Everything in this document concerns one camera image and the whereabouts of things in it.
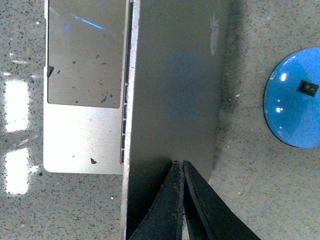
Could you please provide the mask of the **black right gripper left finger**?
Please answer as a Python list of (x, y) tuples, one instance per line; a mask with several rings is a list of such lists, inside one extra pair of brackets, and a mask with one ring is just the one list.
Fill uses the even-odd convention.
[(183, 163), (174, 161), (148, 213), (131, 240), (180, 240), (183, 232), (185, 175)]

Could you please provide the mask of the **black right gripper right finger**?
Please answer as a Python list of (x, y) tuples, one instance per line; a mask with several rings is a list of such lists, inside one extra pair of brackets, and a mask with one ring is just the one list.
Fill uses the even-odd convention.
[(183, 161), (184, 211), (191, 240), (258, 240), (189, 161)]

